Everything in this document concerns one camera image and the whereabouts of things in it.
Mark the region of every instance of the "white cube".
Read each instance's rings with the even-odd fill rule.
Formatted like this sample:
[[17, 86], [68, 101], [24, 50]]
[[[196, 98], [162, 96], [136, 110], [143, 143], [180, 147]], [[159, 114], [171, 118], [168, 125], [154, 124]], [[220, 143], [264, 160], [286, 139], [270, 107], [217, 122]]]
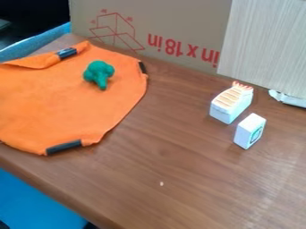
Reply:
[[257, 114], [250, 114], [238, 124], [234, 135], [234, 143], [244, 149], [248, 149], [260, 139], [266, 121], [266, 119]]

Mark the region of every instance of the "blue floor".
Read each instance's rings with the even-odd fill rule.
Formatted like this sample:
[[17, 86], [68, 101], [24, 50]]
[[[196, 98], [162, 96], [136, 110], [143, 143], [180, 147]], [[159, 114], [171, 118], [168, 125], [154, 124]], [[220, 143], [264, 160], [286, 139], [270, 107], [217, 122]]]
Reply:
[[81, 229], [87, 221], [0, 168], [0, 221], [10, 229]]

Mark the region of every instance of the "white panel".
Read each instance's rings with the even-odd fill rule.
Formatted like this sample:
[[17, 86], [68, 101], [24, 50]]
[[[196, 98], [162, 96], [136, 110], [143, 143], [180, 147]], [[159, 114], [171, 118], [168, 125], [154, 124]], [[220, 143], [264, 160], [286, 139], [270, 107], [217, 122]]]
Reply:
[[217, 72], [306, 98], [306, 2], [233, 0]]

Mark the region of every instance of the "box diagram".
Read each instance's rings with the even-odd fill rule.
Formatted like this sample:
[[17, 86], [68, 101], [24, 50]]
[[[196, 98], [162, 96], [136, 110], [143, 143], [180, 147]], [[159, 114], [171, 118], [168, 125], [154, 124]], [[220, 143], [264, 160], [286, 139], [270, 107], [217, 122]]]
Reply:
[[135, 38], [135, 28], [128, 20], [132, 21], [132, 18], [125, 19], [120, 13], [99, 15], [96, 20], [91, 21], [91, 23], [96, 24], [96, 27], [89, 29], [93, 34], [90, 39], [130, 49], [135, 53], [139, 50], [144, 50], [144, 46]]

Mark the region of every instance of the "green broccoli toy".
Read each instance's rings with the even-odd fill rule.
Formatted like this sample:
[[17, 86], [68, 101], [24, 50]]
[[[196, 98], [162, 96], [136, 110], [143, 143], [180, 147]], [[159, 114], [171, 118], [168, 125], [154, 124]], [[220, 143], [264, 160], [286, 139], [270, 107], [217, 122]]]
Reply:
[[85, 81], [94, 81], [100, 87], [100, 89], [107, 88], [107, 80], [113, 76], [115, 69], [112, 65], [109, 65], [103, 61], [94, 61], [89, 64], [85, 70], [83, 77]]

